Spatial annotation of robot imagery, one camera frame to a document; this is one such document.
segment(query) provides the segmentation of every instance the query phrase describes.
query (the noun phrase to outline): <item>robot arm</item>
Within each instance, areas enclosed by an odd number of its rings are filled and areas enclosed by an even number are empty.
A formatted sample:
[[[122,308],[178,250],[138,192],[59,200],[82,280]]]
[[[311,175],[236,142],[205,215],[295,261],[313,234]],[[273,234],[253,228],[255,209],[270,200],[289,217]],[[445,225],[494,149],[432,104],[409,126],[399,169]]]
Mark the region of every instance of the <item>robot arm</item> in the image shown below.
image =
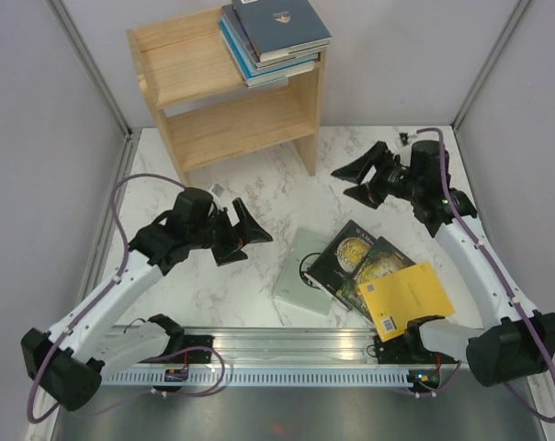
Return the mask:
[[[40,385],[66,410],[74,411],[94,396],[102,378],[147,358],[182,349],[182,328],[161,314],[121,337],[105,341],[104,336],[145,290],[186,260],[191,250],[209,248],[221,266],[245,260],[242,248],[247,244],[273,240],[240,199],[232,204],[239,218],[234,226],[227,209],[219,209],[210,193],[197,188],[180,193],[173,209],[140,229],[130,241],[122,276],[118,277],[117,271],[110,274],[46,333],[28,331],[21,341],[28,375],[32,379],[37,376],[51,347],[59,342]],[[99,308],[93,308],[70,329],[74,317],[112,281],[113,288],[99,301]]]
[[[449,187],[448,153],[439,142],[417,141],[410,153],[409,163],[403,165],[401,156],[392,154],[387,144],[379,141],[362,157],[334,171],[333,176],[355,184],[345,194],[373,209],[389,195],[408,200],[414,216],[457,266],[478,306],[483,329],[454,324],[442,317],[408,323],[404,338],[413,356],[439,352],[467,362],[484,386],[546,371],[547,363],[514,302],[518,302],[550,356],[555,352],[555,313],[541,314],[516,286],[488,244],[473,204],[463,192]],[[481,243],[474,243],[467,232]],[[514,300],[507,296],[504,284],[482,254],[482,245],[515,291]]]

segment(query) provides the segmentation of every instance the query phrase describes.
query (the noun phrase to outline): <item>yellow book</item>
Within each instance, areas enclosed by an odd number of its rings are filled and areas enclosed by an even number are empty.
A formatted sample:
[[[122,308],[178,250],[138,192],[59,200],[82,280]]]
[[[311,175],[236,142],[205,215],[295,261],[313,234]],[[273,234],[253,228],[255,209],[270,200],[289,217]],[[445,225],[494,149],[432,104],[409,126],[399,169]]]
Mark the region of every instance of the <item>yellow book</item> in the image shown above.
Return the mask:
[[[382,342],[404,334],[410,320],[455,313],[429,262],[371,280],[359,290]]]

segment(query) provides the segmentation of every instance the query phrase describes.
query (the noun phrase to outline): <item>marble surface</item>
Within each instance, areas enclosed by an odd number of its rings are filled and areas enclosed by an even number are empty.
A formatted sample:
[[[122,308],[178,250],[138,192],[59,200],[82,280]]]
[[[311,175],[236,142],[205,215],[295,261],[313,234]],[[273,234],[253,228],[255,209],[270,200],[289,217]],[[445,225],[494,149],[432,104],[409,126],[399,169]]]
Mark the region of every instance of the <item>marble surface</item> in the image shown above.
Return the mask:
[[[145,292],[120,318],[129,323],[138,317],[164,313],[185,326],[236,327],[366,327],[356,312],[336,301],[326,317],[274,299],[272,290],[299,227],[334,235],[349,220],[373,235],[385,236],[415,262],[430,261],[451,299],[456,314],[452,321],[480,326],[480,317],[459,272],[441,247],[414,219],[412,208],[402,200],[388,198],[378,209],[368,209],[343,196],[348,183],[330,173],[364,153],[375,141],[388,141],[391,148],[399,127],[321,128],[317,174],[308,176],[291,143],[251,153],[190,173],[194,187],[221,184],[233,198],[242,198],[257,221],[274,237],[272,243],[249,245],[249,260],[216,267],[210,251],[196,251],[185,263]],[[442,128],[451,155],[453,187],[470,193],[453,133]],[[132,173],[151,172],[176,178],[164,144],[156,129],[142,131]],[[173,207],[177,187],[154,179],[130,182],[120,217],[133,237],[140,227]],[[106,271],[121,257],[115,234]]]

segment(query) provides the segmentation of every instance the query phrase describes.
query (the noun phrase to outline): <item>dark book cover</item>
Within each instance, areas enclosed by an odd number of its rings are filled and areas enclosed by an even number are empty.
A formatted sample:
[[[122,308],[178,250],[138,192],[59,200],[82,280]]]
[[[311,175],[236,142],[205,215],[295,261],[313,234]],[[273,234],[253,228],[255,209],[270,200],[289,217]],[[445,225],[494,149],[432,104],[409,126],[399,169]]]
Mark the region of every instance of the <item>dark book cover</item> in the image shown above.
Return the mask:
[[[380,237],[368,251],[353,277],[346,280],[337,291],[337,297],[344,299],[370,322],[373,322],[368,305],[359,291],[359,285],[412,265],[414,265],[414,262],[406,254],[383,237]]]
[[[241,45],[244,47],[245,52],[248,54],[251,64],[259,64],[260,61],[259,57],[257,56],[257,52],[255,52],[255,48],[249,40],[249,37],[247,37],[247,33],[244,31],[243,25],[241,24],[241,21],[239,21],[237,13],[234,12],[234,8],[232,7],[232,5],[223,6],[222,13],[226,17],[228,25],[232,28],[232,31],[241,42]]]
[[[308,0],[232,0],[232,4],[261,61],[270,52],[331,38]]]
[[[350,220],[306,271],[306,278],[332,294],[351,310],[353,305],[337,291],[353,276],[376,239]]]

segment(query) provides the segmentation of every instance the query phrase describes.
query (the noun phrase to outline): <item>stack of books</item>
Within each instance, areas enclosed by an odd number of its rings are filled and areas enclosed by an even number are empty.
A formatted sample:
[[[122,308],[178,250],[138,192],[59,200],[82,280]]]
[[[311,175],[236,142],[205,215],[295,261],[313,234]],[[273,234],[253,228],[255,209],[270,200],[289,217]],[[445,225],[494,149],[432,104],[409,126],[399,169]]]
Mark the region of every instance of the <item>stack of books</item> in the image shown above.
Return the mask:
[[[232,0],[219,26],[249,87],[311,71],[331,40],[308,0]]]
[[[322,315],[337,299],[375,324],[382,342],[402,335],[410,320],[455,312],[430,263],[416,265],[352,220],[331,241],[298,229],[274,294]]]

